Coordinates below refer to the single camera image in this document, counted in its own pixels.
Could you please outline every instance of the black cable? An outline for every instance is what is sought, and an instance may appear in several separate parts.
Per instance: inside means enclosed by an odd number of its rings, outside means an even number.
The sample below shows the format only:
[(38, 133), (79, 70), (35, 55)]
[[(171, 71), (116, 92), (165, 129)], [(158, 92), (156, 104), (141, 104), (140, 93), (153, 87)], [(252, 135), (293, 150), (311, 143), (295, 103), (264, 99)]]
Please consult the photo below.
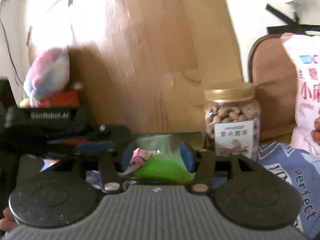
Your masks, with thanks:
[(20, 85), (18, 84), (16, 77), (18, 78), (18, 80), (20, 81), (20, 83), (23, 85), (22, 81), (20, 80), (20, 78), (19, 78), (19, 76), (18, 76), (16, 66), (15, 66), (14, 63), (13, 63), (13, 60), (12, 60), (12, 57), (11, 57), (11, 52), (10, 52), (9, 41), (8, 41), (8, 37), (7, 37), (7, 32), (5, 31), (5, 28), (4, 28), (4, 25), (3, 25), (1, 19), (0, 19), (0, 23), (1, 23), (1, 26), (2, 26), (2, 29), (3, 29), (3, 32), (4, 32), (5, 42), (7, 43), (9, 58), (10, 58), (11, 64), (12, 64), (12, 66), (13, 66), (13, 68), (14, 68), (14, 71), (15, 71), (14, 79), (15, 79), (16, 84), (17, 84), (18, 86), (20, 86)]

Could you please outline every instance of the candy wrapper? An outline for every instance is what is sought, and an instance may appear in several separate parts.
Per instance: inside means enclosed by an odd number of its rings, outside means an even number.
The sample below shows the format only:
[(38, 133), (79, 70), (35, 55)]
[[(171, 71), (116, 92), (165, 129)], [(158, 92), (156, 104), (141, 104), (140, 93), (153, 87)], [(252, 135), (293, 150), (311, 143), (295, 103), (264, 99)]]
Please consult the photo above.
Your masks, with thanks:
[(148, 153), (148, 151), (142, 150), (140, 148), (135, 149), (127, 170), (125, 172), (119, 173), (119, 175), (125, 176), (138, 170), (145, 164), (149, 156), (150, 154)]

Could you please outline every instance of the snack bag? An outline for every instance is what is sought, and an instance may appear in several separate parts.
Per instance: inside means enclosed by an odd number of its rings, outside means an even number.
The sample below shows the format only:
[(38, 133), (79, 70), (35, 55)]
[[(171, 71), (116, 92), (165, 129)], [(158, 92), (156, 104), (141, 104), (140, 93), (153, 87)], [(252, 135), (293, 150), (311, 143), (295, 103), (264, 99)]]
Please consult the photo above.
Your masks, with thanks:
[(285, 33), (281, 40), (298, 76), (291, 146), (320, 157), (320, 37)]

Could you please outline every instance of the gold jar lid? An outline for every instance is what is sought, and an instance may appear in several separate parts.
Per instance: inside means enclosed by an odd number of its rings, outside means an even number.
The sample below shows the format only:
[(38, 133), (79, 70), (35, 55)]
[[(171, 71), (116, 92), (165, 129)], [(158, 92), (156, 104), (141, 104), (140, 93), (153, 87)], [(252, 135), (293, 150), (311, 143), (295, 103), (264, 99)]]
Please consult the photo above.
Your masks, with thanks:
[(232, 103), (249, 100), (255, 97), (252, 83), (236, 81), (231, 83), (216, 84), (204, 91), (204, 98), (210, 102)]

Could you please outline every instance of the white wall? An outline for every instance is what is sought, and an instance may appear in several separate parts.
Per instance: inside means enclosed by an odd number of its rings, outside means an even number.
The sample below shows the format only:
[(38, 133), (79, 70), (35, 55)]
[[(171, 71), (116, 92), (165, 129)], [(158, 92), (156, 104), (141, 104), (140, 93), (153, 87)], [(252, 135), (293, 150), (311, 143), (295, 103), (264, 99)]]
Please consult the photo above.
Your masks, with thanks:
[[(265, 10), (267, 3), (293, 18), (290, 0), (226, 0), (231, 21), (240, 48), (240, 56), (245, 80), (248, 80), (248, 53), (253, 43), (267, 34), (266, 27), (285, 25), (281, 20)], [(301, 23), (320, 24), (320, 0), (299, 0)]]
[[(22, 82), (29, 67), (28, 63), (22, 62), (25, 57), (21, 53), (21, 40), (20, 40), (20, 2), (21, 0), (6, 0), (0, 4), (0, 18), (4, 24), (9, 40), (10, 51), (13, 62), (17, 68), (18, 75)], [(14, 69), (9, 59), (7, 45), (4, 40), (4, 32), (0, 28), (0, 76), (9, 78), (13, 94), (17, 102), (22, 100), (23, 89), (19, 88), (14, 80)]]

